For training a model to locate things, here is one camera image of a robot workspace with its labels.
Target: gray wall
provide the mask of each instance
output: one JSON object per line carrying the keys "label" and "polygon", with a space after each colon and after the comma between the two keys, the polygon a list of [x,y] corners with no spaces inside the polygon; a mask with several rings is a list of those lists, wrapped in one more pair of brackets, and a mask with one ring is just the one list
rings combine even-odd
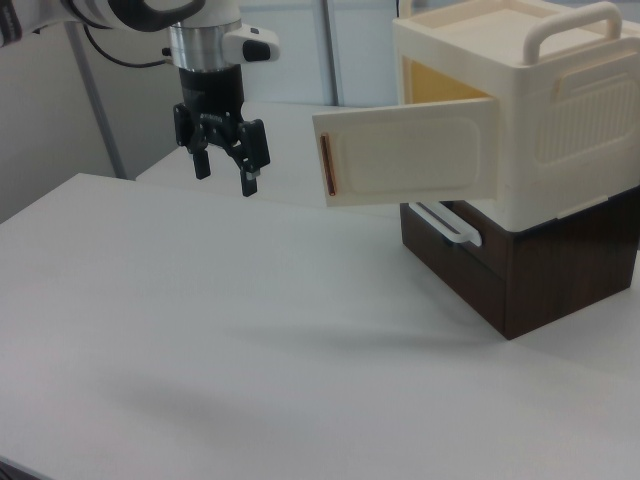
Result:
{"label": "gray wall", "polygon": [[63,25],[0,49],[0,222],[78,172],[113,175]]}

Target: brown wooden box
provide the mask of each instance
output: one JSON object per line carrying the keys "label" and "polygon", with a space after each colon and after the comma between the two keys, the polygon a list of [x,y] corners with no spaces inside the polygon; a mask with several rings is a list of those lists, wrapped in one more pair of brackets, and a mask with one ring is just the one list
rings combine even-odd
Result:
{"label": "brown wooden box", "polygon": [[640,239],[640,187],[561,220],[511,233],[466,202],[445,203],[482,246],[453,244],[407,204],[404,244],[507,339],[631,285]]}

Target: open door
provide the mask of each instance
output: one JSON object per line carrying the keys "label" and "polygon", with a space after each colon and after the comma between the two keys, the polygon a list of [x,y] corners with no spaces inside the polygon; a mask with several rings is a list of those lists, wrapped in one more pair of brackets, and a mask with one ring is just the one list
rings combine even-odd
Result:
{"label": "open door", "polygon": [[314,115],[328,206],[495,198],[498,102]]}

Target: drawer handle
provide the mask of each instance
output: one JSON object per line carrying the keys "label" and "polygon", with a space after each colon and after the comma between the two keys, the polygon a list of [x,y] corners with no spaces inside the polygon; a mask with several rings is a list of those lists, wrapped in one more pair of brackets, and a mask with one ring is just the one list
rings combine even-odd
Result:
{"label": "drawer handle", "polygon": [[620,38],[622,16],[620,10],[609,2],[594,3],[565,13],[546,17],[533,27],[524,39],[524,64],[534,65],[540,58],[540,45],[551,35],[573,28],[584,27],[601,20],[607,21],[607,40]]}
{"label": "drawer handle", "polygon": [[440,202],[410,203],[409,208],[453,243],[471,242],[476,247],[482,245],[480,232]]}

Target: plastic storage box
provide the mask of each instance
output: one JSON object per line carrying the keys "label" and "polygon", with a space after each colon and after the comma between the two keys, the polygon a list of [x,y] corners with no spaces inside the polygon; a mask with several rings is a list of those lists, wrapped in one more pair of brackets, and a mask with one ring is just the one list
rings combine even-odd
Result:
{"label": "plastic storage box", "polygon": [[314,117],[329,205],[468,200],[519,232],[640,184],[640,26],[615,5],[408,10],[403,105]]}

